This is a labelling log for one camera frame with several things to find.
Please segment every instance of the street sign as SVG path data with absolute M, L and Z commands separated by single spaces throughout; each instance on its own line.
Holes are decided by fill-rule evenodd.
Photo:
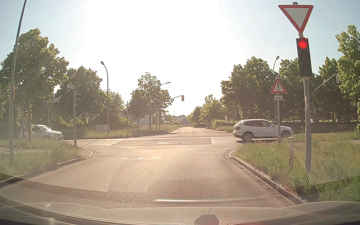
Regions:
M 276 78 L 276 81 L 273 84 L 272 90 L 270 91 L 271 94 L 286 94 L 287 91 L 280 82 L 279 78 Z
M 304 33 L 313 5 L 278 5 L 299 34 Z
M 282 96 L 282 95 L 275 95 L 275 96 L 274 96 L 274 100 L 276 100 L 276 101 L 283 101 L 283 96 Z

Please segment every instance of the car wheel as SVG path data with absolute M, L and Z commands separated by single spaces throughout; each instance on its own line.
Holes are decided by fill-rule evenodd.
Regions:
M 281 138 L 288 138 L 291 136 L 291 133 L 287 130 L 281 132 Z
M 244 141 L 252 141 L 252 139 L 254 138 L 254 135 L 251 132 L 245 132 L 241 138 Z

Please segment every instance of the traffic light arm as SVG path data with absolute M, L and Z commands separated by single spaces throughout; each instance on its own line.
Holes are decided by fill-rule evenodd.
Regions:
M 335 74 L 333 74 L 329 79 L 331 79 L 333 76 L 335 76 L 335 75 L 337 75 L 338 76 L 338 74 L 337 73 L 335 73 Z M 327 79 L 327 80 L 325 80 L 321 85 L 319 85 L 315 90 L 313 90 L 312 91 L 312 95 L 313 95 L 313 93 L 315 93 L 315 91 L 318 89 L 318 88 L 320 88 L 323 84 L 325 84 L 329 79 Z
M 171 98 L 171 99 L 167 99 L 167 100 L 163 100 L 162 102 L 158 102 L 158 103 L 163 103 L 163 102 L 166 102 L 166 101 L 168 101 L 168 100 L 172 100 L 172 99 L 175 99 L 175 98 L 178 98 L 178 97 L 181 97 L 181 96 L 184 96 L 184 95 L 179 95 L 179 96 L 177 96 L 177 97 L 174 97 L 174 98 Z

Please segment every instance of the red traffic light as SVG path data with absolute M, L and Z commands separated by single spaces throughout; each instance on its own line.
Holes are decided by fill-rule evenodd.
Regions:
M 300 48 L 300 49 L 306 49 L 307 48 L 307 40 L 305 39 L 305 38 L 300 38 L 299 40 L 298 40 L 298 47 Z

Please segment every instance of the traffic light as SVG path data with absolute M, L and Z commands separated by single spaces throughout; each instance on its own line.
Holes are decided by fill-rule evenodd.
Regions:
M 310 63 L 309 41 L 307 38 L 296 38 L 298 64 L 301 77 L 312 77 L 312 65 Z

